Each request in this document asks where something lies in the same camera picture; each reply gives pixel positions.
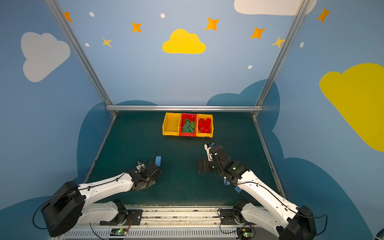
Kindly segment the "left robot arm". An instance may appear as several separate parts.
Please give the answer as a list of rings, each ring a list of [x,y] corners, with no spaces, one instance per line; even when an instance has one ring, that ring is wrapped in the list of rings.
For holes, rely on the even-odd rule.
[[[61,236],[76,225],[97,223],[102,226],[132,226],[138,218],[130,217],[125,205],[114,200],[102,206],[97,202],[128,191],[141,191],[156,183],[160,168],[155,163],[137,166],[115,177],[101,181],[63,184],[54,195],[45,201],[40,210],[49,236]]]

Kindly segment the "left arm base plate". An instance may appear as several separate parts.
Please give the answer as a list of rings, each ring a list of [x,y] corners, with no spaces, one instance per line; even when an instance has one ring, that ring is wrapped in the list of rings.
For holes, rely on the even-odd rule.
[[[138,226],[142,214],[142,210],[120,210],[111,221],[100,221],[100,226]]]

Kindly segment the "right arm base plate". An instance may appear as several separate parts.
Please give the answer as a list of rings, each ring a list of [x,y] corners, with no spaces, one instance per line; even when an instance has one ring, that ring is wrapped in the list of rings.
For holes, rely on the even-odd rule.
[[[218,215],[221,225],[244,225],[246,220],[241,216],[240,212],[235,209],[218,209]]]

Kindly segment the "green lego brick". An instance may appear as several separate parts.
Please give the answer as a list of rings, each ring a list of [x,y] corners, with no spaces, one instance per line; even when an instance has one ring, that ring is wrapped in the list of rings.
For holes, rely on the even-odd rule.
[[[185,119],[184,125],[181,128],[182,133],[195,133],[196,122],[190,119]]]

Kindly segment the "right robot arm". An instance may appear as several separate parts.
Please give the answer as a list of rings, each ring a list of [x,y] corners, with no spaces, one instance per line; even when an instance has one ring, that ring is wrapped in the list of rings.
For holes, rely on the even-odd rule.
[[[280,240],[313,240],[317,236],[315,216],[308,207],[300,208],[280,196],[244,164],[233,161],[222,146],[208,142],[204,149],[207,158],[196,162],[199,173],[218,174],[264,207],[262,210],[242,201],[234,207],[240,219],[265,229]]]

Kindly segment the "red lego brick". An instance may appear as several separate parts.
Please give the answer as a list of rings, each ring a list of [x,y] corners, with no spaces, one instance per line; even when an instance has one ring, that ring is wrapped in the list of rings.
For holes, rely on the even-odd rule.
[[[210,134],[212,130],[211,123],[212,123],[212,120],[210,118],[206,118],[206,119],[200,118],[198,122],[199,132],[204,134]]]

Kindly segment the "light blue lego brick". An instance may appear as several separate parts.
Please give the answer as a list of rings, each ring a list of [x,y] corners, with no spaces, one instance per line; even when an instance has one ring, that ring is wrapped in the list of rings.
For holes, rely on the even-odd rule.
[[[157,167],[160,167],[161,166],[161,161],[162,161],[162,157],[161,156],[156,156],[156,158],[155,158],[155,165]]]

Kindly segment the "blue lego plate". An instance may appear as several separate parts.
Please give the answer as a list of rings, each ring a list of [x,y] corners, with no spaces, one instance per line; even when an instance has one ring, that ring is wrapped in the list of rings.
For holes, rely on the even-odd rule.
[[[236,186],[236,187],[235,187],[235,191],[236,191],[237,193],[240,193],[240,192],[242,191],[242,189],[241,189],[240,187]]]

